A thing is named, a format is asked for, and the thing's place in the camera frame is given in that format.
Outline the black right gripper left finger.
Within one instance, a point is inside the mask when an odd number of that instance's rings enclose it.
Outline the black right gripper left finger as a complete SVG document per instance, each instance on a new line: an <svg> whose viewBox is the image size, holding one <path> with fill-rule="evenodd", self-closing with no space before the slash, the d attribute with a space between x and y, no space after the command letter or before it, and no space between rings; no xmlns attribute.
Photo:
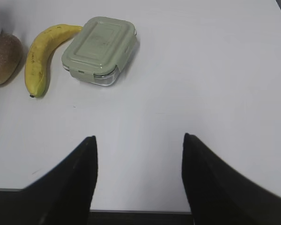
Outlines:
<svg viewBox="0 0 281 225"><path fill-rule="evenodd" d="M96 137L28 187L0 199L0 225L86 225L98 177Z"/></svg>

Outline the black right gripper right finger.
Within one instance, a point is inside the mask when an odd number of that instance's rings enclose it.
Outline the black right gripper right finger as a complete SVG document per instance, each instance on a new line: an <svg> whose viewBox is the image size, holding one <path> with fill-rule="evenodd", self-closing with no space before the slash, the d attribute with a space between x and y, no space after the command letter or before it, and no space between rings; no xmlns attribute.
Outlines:
<svg viewBox="0 0 281 225"><path fill-rule="evenodd" d="M182 180L196 225L281 225L281 197L240 174L188 133Z"/></svg>

